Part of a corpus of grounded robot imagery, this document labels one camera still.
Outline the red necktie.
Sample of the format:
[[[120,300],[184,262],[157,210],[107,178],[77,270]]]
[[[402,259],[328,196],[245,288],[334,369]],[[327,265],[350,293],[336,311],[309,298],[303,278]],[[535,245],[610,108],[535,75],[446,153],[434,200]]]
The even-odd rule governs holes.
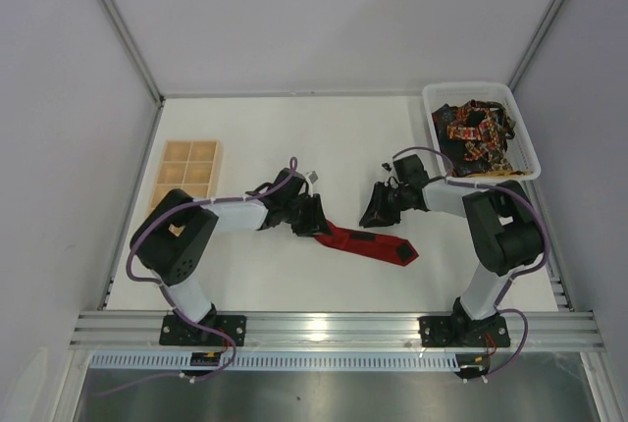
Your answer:
[[[366,231],[340,228],[328,222],[329,233],[314,238],[322,245],[371,258],[381,262],[405,267],[419,257],[419,253],[408,239]]]

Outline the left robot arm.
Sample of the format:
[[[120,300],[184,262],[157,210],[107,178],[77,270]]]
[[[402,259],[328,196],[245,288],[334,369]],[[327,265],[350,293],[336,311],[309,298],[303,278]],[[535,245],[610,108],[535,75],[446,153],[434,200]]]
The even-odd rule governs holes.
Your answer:
[[[180,320],[214,328],[217,310],[197,281],[196,269],[213,235],[264,231],[285,223],[298,237],[329,236],[332,231],[321,198],[304,176],[282,169],[271,183],[243,196],[194,198],[170,190],[131,237],[130,258],[153,275]]]

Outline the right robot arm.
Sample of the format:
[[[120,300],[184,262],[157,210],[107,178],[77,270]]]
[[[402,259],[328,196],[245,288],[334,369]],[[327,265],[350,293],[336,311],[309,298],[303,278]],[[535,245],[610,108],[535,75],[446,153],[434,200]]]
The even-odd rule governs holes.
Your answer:
[[[484,185],[430,177],[416,154],[396,159],[385,169],[392,176],[374,184],[364,229],[390,227],[407,210],[441,212],[466,220],[479,260],[470,285],[452,305],[442,324],[421,331],[433,339],[445,331],[445,342],[469,341],[497,324],[498,305],[512,282],[547,252],[546,230],[517,181]]]

